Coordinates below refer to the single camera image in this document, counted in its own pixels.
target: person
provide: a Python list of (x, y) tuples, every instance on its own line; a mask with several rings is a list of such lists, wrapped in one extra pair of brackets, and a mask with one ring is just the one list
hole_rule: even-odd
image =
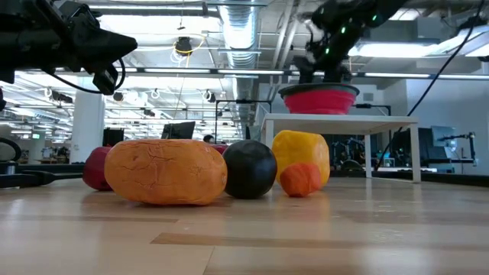
[(206, 142), (208, 144), (213, 144), (214, 143), (214, 137), (212, 135), (208, 134), (204, 137), (204, 142)]

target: table leg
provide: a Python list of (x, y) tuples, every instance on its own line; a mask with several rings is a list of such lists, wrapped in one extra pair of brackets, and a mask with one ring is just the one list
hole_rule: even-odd
[(261, 133), (260, 133), (260, 134), (261, 134), (261, 136), (260, 136), (260, 142), (261, 142), (262, 144), (265, 144), (265, 137), (266, 137), (266, 133), (267, 133), (267, 128), (266, 128), (266, 127), (263, 127), (263, 128), (261, 129)]
[(274, 143), (274, 121), (267, 120), (265, 123), (265, 145), (271, 149)]
[(372, 150), (370, 135), (365, 135), (365, 175), (368, 179), (372, 178)]
[(421, 163), (419, 158), (418, 124), (410, 126), (411, 129), (411, 162), (413, 163), (413, 182), (421, 183)]

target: black robotic arm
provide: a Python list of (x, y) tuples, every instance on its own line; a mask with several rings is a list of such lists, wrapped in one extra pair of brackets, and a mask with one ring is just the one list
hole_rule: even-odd
[(0, 1), (0, 80), (13, 83), (15, 70), (83, 68), (101, 93), (112, 95), (118, 78), (112, 64), (135, 50), (136, 40), (101, 29), (88, 5), (57, 3)]
[(318, 41), (310, 41), (306, 50), (314, 62), (305, 57), (294, 57), (300, 70), (300, 83), (310, 83), (315, 71), (324, 71), (325, 83), (340, 83), (349, 71), (342, 66), (348, 52), (360, 40), (366, 28), (376, 28), (389, 20), (409, 0), (355, 0), (338, 2), (328, 0), (308, 19), (323, 32)]

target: black ball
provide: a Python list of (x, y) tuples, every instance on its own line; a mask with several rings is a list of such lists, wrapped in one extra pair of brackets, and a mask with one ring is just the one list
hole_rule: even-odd
[(277, 175), (277, 161), (265, 144), (239, 141), (222, 156), (228, 166), (226, 193), (237, 199), (257, 199), (270, 191)]

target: silver duct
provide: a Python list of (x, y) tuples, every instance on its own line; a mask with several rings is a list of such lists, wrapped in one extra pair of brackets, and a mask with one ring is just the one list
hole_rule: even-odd
[(210, 8), (207, 13), (204, 13), (202, 7), (195, 7), (195, 9), (165, 9), (164, 7), (154, 8), (155, 6), (137, 6), (137, 8), (130, 5), (94, 5), (92, 11), (97, 11), (102, 15), (140, 15), (140, 16), (196, 16), (204, 18), (220, 18), (219, 12), (215, 8)]
[[(247, 50), (255, 46), (257, 36), (258, 8), (248, 6), (220, 6), (222, 33), (226, 46), (236, 50)], [(256, 54), (228, 53), (229, 66), (232, 69), (254, 69)], [(233, 81), (235, 99), (251, 99), (254, 80), (236, 78)], [(249, 119), (250, 106), (238, 106), (238, 119)]]

